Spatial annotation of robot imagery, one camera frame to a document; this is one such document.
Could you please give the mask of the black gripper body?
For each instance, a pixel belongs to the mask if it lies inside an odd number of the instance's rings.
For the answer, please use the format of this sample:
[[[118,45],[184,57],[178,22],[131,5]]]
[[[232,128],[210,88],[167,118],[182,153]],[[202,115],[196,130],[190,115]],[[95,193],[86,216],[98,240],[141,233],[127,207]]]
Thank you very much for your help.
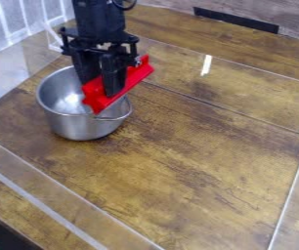
[[[137,0],[71,0],[75,26],[61,27],[62,54],[71,50],[97,50],[126,53],[127,66],[139,64],[137,43],[139,38],[126,31],[125,13],[134,9]]]

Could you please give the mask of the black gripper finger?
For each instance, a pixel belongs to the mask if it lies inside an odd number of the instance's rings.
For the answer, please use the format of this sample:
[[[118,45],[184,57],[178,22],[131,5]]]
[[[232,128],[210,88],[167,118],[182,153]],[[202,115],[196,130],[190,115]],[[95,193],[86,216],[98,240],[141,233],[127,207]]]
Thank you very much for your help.
[[[115,96],[125,87],[129,55],[106,53],[99,57],[103,93],[107,98]]]
[[[99,75],[99,55],[97,50],[71,50],[73,66],[82,85]]]

